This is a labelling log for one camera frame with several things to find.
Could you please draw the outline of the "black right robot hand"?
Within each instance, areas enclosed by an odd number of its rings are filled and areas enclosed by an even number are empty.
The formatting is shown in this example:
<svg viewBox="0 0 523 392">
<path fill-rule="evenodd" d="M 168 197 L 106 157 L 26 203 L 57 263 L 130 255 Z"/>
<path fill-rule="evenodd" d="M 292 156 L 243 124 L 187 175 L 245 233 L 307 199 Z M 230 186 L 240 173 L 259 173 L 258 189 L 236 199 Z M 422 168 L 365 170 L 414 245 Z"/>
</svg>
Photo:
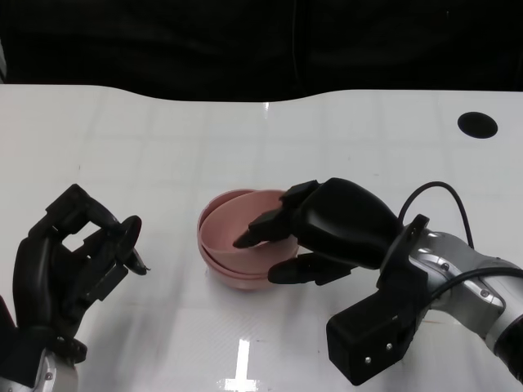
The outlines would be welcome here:
<svg viewBox="0 0 523 392">
<path fill-rule="evenodd" d="M 270 267 L 274 284 L 325 285 L 356 267 L 376 270 L 404 226 L 394 212 L 363 187 L 339 178 L 294 185 L 280 207 L 251 221 L 236 248 L 293 236 L 307 252 Z"/>
</svg>

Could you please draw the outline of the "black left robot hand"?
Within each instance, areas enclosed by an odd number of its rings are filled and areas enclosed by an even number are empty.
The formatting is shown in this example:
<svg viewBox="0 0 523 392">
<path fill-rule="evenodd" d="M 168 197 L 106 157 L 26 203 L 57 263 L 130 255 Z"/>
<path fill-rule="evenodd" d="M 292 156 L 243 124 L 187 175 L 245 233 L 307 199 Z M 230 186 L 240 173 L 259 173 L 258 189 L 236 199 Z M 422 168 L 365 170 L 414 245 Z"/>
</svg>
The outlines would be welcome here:
<svg viewBox="0 0 523 392">
<path fill-rule="evenodd" d="M 75 335 L 87 310 L 133 272 L 147 267 L 135 249 L 139 216 L 118 219 L 79 185 L 46 209 L 16 254 L 13 299 L 23 332 L 43 332 L 46 347 L 72 363 L 87 348 Z"/>
</svg>

